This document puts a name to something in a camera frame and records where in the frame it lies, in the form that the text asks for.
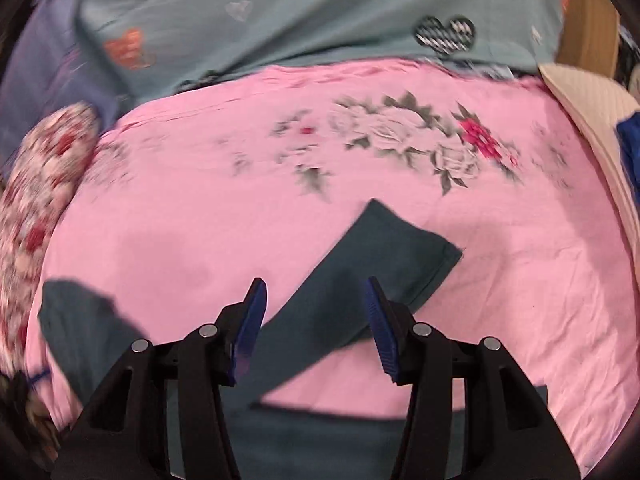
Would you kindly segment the dark teal pants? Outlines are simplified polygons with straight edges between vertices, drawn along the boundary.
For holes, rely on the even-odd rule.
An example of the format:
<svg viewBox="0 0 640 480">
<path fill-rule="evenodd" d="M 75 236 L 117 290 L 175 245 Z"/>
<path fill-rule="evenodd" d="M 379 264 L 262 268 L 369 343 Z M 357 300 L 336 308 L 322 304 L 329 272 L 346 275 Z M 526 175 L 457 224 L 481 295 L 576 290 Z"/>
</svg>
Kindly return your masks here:
<svg viewBox="0 0 640 480">
<path fill-rule="evenodd" d="M 371 202 L 283 308 L 273 318 L 264 315 L 246 372 L 234 387 L 220 390 L 237 479 L 395 479 L 392 470 L 407 416 L 386 422 L 314 415 L 270 408 L 264 399 L 332 351 L 372 336 L 366 306 L 369 278 L 376 278 L 386 297 L 414 316 L 460 257 L 460 250 L 442 237 Z M 44 285 L 40 324 L 84 408 L 122 354 L 136 340 L 146 339 L 105 297 L 73 281 Z M 452 458 L 461 463 L 460 379 L 454 381 L 452 409 L 448 463 Z M 173 380 L 167 384 L 167 430 L 168 479 L 187 479 Z"/>
</svg>

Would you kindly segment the pink floral bed sheet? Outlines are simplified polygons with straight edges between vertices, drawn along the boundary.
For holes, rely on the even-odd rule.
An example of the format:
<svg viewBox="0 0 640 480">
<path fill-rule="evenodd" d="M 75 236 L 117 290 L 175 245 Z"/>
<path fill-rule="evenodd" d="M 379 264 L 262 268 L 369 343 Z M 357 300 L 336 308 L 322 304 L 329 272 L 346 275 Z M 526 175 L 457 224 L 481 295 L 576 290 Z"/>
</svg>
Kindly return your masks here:
<svg viewBox="0 0 640 480">
<path fill-rule="evenodd" d="M 47 282 L 105 297 L 152 344 L 254 278 L 273 318 L 371 202 L 460 250 L 414 317 L 499 339 L 588 474 L 639 399 L 638 261 L 604 174 L 542 79 L 399 60 L 270 67 L 145 103 L 101 136 L 29 317 L 25 363 L 54 422 L 84 404 L 42 331 Z M 390 422 L 409 399 L 363 335 L 264 401 Z"/>
</svg>

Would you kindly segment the red floral bolster pillow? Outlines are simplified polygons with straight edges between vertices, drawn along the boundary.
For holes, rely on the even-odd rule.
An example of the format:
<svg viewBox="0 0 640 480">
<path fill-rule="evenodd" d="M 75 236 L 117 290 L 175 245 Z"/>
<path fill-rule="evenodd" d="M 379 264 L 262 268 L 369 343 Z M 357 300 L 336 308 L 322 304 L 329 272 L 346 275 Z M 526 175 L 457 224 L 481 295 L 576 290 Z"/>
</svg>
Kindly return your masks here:
<svg viewBox="0 0 640 480">
<path fill-rule="evenodd" d="M 40 120 L 24 137 L 1 194 L 1 370 L 23 367 L 32 298 L 62 213 L 91 162 L 98 118 L 86 103 Z"/>
</svg>

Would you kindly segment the blue cloth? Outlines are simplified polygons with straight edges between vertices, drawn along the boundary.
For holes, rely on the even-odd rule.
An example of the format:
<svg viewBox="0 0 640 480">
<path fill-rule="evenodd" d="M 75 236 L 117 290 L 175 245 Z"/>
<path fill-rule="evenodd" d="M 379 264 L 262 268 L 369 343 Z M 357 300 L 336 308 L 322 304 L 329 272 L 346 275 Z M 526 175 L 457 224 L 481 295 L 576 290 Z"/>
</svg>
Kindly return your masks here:
<svg viewBox="0 0 640 480">
<path fill-rule="evenodd" d="M 630 186 L 636 194 L 640 188 L 640 112 L 635 112 L 616 126 L 620 154 Z"/>
</svg>

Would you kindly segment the cream textured cloth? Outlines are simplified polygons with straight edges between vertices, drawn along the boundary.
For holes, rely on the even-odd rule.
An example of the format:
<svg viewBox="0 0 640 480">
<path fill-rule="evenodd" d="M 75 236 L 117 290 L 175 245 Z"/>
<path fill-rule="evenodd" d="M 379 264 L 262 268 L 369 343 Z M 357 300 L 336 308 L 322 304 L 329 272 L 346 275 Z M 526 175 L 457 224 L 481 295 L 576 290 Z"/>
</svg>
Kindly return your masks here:
<svg viewBox="0 0 640 480">
<path fill-rule="evenodd" d="M 634 97 L 611 78 L 580 68 L 549 63 L 539 67 L 544 83 L 590 145 L 626 233 L 639 260 L 639 214 L 623 165 L 617 125 L 639 110 Z"/>
</svg>

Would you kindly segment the purple plaid pillow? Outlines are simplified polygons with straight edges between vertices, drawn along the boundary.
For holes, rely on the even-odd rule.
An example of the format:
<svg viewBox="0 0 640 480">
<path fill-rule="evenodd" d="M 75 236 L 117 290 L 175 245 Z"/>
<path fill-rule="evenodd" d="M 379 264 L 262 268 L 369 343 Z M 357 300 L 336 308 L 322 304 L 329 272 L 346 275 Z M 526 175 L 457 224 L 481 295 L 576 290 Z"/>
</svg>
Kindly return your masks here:
<svg viewBox="0 0 640 480">
<path fill-rule="evenodd" d="M 77 26 L 80 0 L 37 0 L 1 83 L 1 170 L 9 171 L 26 133 L 60 108 L 86 102 L 102 132 L 126 93 Z"/>
</svg>

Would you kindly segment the brown wooden headboard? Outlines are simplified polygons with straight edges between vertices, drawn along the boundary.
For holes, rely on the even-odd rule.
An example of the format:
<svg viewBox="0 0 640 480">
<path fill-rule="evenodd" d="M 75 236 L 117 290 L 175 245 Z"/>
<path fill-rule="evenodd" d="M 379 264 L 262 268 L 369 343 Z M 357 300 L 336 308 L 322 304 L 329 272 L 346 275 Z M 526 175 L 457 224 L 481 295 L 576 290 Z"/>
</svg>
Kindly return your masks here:
<svg viewBox="0 0 640 480">
<path fill-rule="evenodd" d="M 555 62 L 613 78 L 620 14 L 611 0 L 563 0 L 564 26 Z"/>
</svg>

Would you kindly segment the teal heart print blanket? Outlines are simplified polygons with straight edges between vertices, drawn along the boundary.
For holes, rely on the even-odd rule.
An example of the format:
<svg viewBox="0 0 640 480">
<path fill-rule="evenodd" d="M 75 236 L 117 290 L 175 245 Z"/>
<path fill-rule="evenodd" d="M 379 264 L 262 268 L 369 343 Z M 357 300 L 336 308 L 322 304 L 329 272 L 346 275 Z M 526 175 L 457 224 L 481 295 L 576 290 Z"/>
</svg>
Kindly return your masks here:
<svg viewBox="0 0 640 480">
<path fill-rule="evenodd" d="M 224 80 L 267 65 L 428 58 L 416 39 L 428 18 L 472 26 L 454 60 L 531 73 L 554 60 L 566 0 L 79 0 L 84 43 L 136 102 L 205 75 Z"/>
</svg>

